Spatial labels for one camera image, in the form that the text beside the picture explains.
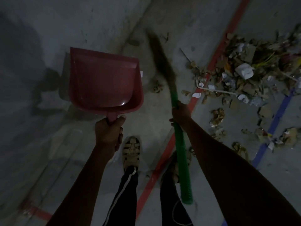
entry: foot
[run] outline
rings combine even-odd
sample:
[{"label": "foot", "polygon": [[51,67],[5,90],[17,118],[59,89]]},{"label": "foot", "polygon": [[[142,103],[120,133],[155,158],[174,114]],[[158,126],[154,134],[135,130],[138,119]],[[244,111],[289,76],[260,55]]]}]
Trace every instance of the foot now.
[{"label": "foot", "polygon": [[140,142],[136,137],[130,137],[122,150],[123,171],[129,166],[139,168]]},{"label": "foot", "polygon": [[[190,151],[186,151],[186,158],[188,166],[191,163],[191,153]],[[164,175],[161,179],[161,184],[166,176],[171,176],[175,183],[179,183],[179,164],[178,164],[178,157],[177,152],[175,151],[171,156],[171,163],[169,164],[167,170],[165,171]]]}]

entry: hand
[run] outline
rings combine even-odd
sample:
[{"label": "hand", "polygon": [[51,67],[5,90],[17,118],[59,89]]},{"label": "hand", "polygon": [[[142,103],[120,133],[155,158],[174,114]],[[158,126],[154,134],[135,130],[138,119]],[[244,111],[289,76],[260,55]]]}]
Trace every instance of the hand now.
[{"label": "hand", "polygon": [[177,122],[183,129],[185,129],[187,123],[191,121],[190,110],[186,104],[178,101],[178,109],[175,107],[172,108],[172,119],[169,119],[171,122],[171,126],[173,126],[173,122]]},{"label": "hand", "polygon": [[122,115],[112,125],[107,123],[104,118],[95,124],[96,146],[104,152],[106,159],[109,161],[114,152],[118,151],[123,138],[123,128],[121,127],[126,121],[126,116]]}]

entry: blue floor line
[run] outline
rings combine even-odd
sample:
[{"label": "blue floor line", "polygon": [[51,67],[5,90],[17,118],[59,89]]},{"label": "blue floor line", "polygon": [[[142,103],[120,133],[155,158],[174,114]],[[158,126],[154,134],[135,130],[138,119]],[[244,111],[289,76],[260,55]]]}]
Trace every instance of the blue floor line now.
[{"label": "blue floor line", "polygon": [[[292,89],[291,92],[290,92],[290,95],[288,97],[284,97],[272,123],[271,123],[271,126],[270,128],[268,129],[268,133],[269,134],[274,134],[275,131],[276,131],[276,128],[278,127],[279,125],[279,122],[280,122],[280,119],[282,118],[282,116],[284,115],[284,112],[286,110],[286,108],[288,107],[288,104],[290,102],[290,100],[292,99],[293,95],[294,95],[294,90],[295,89]],[[263,158],[264,154],[265,154],[265,151],[266,149],[268,148],[268,145],[266,144],[262,144],[258,150],[258,152],[256,153],[253,161],[252,161],[252,166],[257,168],[261,159]],[[224,220],[223,223],[222,223],[222,226],[228,226],[227,225],[227,222]]]}]

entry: forearm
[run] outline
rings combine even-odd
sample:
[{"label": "forearm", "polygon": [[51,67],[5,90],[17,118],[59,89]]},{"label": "forearm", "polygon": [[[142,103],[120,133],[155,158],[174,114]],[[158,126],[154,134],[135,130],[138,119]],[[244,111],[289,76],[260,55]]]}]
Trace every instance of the forearm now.
[{"label": "forearm", "polygon": [[301,222],[290,203],[242,157],[193,120],[183,129],[229,226]]},{"label": "forearm", "polygon": [[102,149],[94,148],[69,193],[47,226],[91,224],[101,178],[107,164],[107,161],[101,156],[101,152],[103,152]]}]

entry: dustpan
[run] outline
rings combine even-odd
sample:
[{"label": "dustpan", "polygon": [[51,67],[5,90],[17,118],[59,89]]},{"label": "dustpan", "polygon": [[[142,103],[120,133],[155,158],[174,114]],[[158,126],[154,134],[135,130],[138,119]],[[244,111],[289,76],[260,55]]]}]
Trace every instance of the dustpan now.
[{"label": "dustpan", "polygon": [[69,97],[79,109],[105,115],[113,123],[119,114],[143,103],[137,58],[70,48]]}]

